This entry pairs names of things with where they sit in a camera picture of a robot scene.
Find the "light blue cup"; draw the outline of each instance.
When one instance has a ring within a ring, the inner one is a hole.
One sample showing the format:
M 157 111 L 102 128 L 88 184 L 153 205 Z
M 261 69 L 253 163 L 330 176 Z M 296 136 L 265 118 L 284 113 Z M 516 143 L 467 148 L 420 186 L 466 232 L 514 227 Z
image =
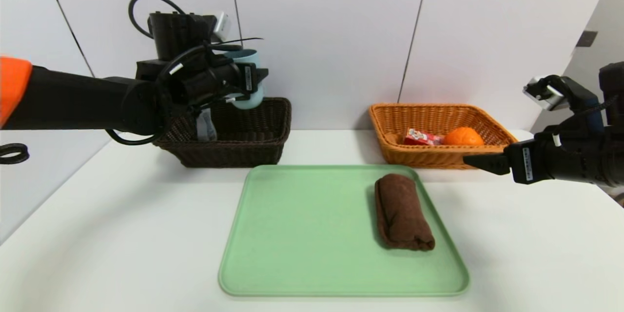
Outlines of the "light blue cup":
M 260 67 L 260 59 L 258 52 L 254 49 L 243 49 L 238 51 L 228 51 L 223 54 L 225 57 L 229 57 L 234 63 L 255 63 L 256 67 Z M 227 97 L 239 97 L 242 94 L 230 94 Z M 262 82 L 258 83 L 258 91 L 251 94 L 247 101 L 234 101 L 232 104 L 236 108 L 241 110 L 249 110 L 250 108 L 258 107 L 265 97 L 265 88 Z

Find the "rolled towel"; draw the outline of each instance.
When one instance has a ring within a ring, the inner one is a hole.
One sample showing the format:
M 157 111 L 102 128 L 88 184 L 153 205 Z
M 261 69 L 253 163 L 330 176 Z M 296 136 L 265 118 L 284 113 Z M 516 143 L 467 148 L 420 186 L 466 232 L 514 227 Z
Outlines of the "rolled towel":
M 377 229 L 386 245 L 433 250 L 435 239 L 424 218 L 414 180 L 388 174 L 375 183 Z

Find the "wicker basket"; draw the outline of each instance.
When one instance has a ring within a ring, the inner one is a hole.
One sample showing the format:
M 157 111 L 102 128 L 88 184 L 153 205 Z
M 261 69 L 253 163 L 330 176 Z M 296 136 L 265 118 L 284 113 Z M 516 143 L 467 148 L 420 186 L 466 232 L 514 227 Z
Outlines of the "wicker basket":
M 388 163 L 417 168 L 472 169 L 463 157 L 495 154 L 517 142 L 486 112 L 471 105 L 381 103 L 369 110 L 381 152 Z M 408 128 L 445 135 L 459 127 L 474 128 L 486 145 L 480 147 L 401 145 Z
M 229 103 L 211 107 L 217 141 L 198 141 L 195 119 L 177 117 L 154 145 L 174 154 L 187 167 L 256 167 L 276 165 L 290 133 L 290 101 L 265 98 L 251 110 Z

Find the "white table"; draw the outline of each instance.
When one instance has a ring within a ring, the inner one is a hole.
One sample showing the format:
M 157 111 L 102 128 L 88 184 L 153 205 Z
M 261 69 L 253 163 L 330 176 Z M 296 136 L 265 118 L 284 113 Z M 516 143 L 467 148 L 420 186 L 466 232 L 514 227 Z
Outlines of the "white table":
M 373 132 L 292 131 L 281 159 L 359 163 L 383 163 Z M 0 246 L 0 312 L 624 311 L 622 208 L 595 186 L 481 171 L 419 171 L 465 294 L 234 298 L 216 277 L 247 172 L 109 143 Z

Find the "red snack box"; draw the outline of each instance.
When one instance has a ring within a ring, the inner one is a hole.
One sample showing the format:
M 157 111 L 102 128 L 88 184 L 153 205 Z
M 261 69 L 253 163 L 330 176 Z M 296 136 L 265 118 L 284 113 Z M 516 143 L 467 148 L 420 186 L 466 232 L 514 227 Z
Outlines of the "red snack box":
M 442 139 L 443 137 L 441 136 L 431 134 L 431 133 L 426 133 L 426 132 L 420 132 L 419 130 L 410 128 L 408 129 L 408 133 L 405 136 L 405 139 L 403 139 L 403 143 L 405 145 L 435 146 L 435 145 L 442 145 Z

